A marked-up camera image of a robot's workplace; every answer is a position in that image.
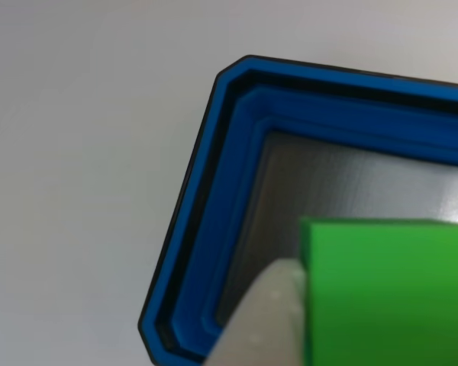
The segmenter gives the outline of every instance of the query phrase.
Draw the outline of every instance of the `green block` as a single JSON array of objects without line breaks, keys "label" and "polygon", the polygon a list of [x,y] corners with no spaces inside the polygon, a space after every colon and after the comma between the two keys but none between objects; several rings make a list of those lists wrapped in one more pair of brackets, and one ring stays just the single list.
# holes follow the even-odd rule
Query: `green block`
[{"label": "green block", "polygon": [[304,220],[313,366],[458,366],[458,225]]}]

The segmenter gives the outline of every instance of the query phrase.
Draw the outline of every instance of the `blue plastic frame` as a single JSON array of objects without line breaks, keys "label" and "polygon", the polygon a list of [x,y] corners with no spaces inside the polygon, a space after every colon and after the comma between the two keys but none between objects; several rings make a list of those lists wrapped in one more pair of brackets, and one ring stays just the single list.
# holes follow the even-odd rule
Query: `blue plastic frame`
[{"label": "blue plastic frame", "polygon": [[[262,79],[254,78],[255,73]],[[275,75],[288,82],[282,86],[272,79]],[[247,87],[232,95],[235,102],[230,110],[224,109],[231,86],[244,79],[248,80]],[[305,82],[358,88],[369,98],[315,91]],[[222,117],[229,121],[219,146],[217,168],[210,185],[204,188],[206,192],[200,192]],[[245,57],[219,74],[198,136],[198,148],[185,177],[171,235],[167,236],[139,322],[151,358],[158,364],[200,364],[221,332],[214,314],[260,151],[271,130],[458,165],[458,85],[255,56]],[[198,218],[178,293],[170,294],[175,298],[166,325],[173,331],[170,349],[160,336],[160,312],[200,194],[208,197]]]}]

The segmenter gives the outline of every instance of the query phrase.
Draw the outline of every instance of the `white plastic object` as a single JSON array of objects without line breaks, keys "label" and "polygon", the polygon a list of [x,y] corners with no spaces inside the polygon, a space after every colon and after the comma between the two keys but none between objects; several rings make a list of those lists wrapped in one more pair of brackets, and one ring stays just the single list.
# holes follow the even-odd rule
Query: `white plastic object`
[{"label": "white plastic object", "polygon": [[279,259],[253,282],[205,366],[302,366],[305,271]]}]

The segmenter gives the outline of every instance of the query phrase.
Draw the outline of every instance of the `inner wall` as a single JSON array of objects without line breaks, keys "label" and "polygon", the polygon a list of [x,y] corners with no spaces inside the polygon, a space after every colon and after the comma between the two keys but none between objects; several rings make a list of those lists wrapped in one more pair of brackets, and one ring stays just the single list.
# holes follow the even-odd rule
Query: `inner wall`
[{"label": "inner wall", "polygon": [[271,133],[218,305],[218,323],[228,321],[267,265],[299,256],[302,216],[458,223],[458,167]]}]

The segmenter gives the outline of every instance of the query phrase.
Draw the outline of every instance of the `white background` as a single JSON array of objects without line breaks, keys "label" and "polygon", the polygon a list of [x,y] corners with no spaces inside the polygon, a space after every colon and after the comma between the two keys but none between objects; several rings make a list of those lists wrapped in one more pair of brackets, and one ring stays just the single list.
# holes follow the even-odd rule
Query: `white background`
[{"label": "white background", "polygon": [[150,364],[211,84],[248,53],[458,82],[458,0],[0,1],[0,365]]}]

